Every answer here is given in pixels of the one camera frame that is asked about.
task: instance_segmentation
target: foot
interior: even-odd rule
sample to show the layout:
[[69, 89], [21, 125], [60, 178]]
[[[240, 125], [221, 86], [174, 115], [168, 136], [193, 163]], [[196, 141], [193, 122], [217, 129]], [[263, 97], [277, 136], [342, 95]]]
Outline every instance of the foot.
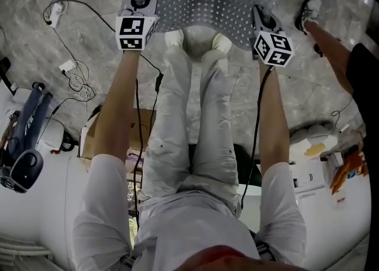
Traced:
[[220, 50], [227, 54], [230, 48], [232, 48], [232, 42], [221, 33], [216, 34], [212, 42], [212, 49]]
[[305, 0], [301, 6], [301, 13], [295, 20], [296, 28], [307, 35], [304, 24], [305, 22], [319, 24], [320, 7], [321, 0]]
[[175, 30], [165, 33], [167, 47], [180, 46], [183, 48], [184, 33], [182, 30]]

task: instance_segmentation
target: white pants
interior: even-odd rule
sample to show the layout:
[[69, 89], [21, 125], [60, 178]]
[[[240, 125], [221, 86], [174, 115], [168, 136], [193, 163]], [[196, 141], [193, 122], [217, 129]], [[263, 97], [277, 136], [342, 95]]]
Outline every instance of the white pants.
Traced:
[[230, 130], [230, 89], [226, 55], [211, 50], [203, 56], [200, 84], [201, 121], [189, 172], [187, 102], [192, 64], [181, 47], [165, 53], [154, 127], [143, 163], [139, 198], [161, 198], [180, 191], [201, 190], [222, 200], [239, 214], [238, 173]]

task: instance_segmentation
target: stone floor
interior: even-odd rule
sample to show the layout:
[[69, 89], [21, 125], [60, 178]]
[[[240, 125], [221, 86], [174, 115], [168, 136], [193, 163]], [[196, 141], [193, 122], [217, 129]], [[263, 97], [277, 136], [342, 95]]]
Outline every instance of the stone floor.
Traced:
[[[30, 88], [35, 81], [44, 82], [54, 95], [50, 110], [65, 98], [77, 97], [68, 87], [67, 79], [58, 66], [69, 55], [58, 42], [50, 27], [44, 24], [41, 13], [51, 0], [0, 0], [0, 26], [7, 39], [2, 54], [9, 57], [12, 67], [8, 72], [11, 82]], [[89, 3], [110, 24], [121, 7], [121, 0], [81, 0]], [[274, 13], [282, 21], [293, 39], [296, 55], [285, 69], [278, 69], [282, 98], [288, 125], [295, 127], [314, 120], [335, 120], [330, 113], [342, 109], [350, 97], [339, 86], [325, 58], [313, 51], [313, 41], [294, 29], [294, 17], [304, 0], [279, 0]], [[365, 27], [371, 11], [372, 0], [322, 0], [321, 26], [341, 39], [351, 49], [363, 41]], [[56, 28], [64, 43], [77, 60], [89, 67], [89, 84], [97, 95], [88, 102], [90, 113], [104, 98], [111, 85], [121, 53], [117, 49], [114, 34], [88, 8], [70, 3]], [[186, 30], [188, 51], [194, 59], [192, 90], [188, 103], [188, 135], [196, 142], [200, 119], [200, 66], [199, 56], [210, 48], [215, 34], [210, 28], [193, 26]], [[163, 34], [155, 34], [143, 54], [156, 66], [164, 69]], [[256, 118], [256, 100], [259, 91], [258, 63], [253, 62], [251, 52], [233, 47], [229, 55], [232, 130], [235, 143], [252, 147], [252, 134]], [[155, 100], [154, 84], [157, 71], [141, 59], [138, 72], [141, 108], [151, 109]], [[66, 101], [55, 118], [61, 120], [69, 132], [78, 138], [86, 122], [86, 106], [73, 100]], [[353, 130], [362, 128], [362, 118], [352, 102], [341, 113], [338, 128], [350, 123]]]

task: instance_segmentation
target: marker cube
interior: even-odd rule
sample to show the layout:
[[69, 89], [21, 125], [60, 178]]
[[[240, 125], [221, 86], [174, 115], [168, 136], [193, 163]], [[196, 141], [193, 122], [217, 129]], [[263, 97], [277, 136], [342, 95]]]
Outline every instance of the marker cube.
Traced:
[[254, 49], [265, 64], [279, 67], [286, 67], [295, 54], [289, 37], [266, 31], [259, 32]]
[[155, 30], [157, 17], [117, 17], [116, 41], [120, 50], [144, 50]]

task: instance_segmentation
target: white shirt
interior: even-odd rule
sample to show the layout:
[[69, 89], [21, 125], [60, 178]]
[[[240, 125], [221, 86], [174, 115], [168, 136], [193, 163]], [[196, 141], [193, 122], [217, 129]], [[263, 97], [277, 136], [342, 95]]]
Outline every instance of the white shirt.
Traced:
[[[259, 258], [247, 226], [222, 201], [205, 192], [150, 199], [141, 209], [140, 230], [132, 250], [124, 163], [106, 154], [95, 156], [82, 211], [74, 221], [76, 269], [130, 270], [120, 259], [132, 254], [137, 258], [134, 271], [174, 270], [193, 254], [216, 245]], [[269, 244], [278, 260], [299, 265], [304, 259], [306, 228], [286, 163], [273, 165], [263, 177], [256, 240]]]

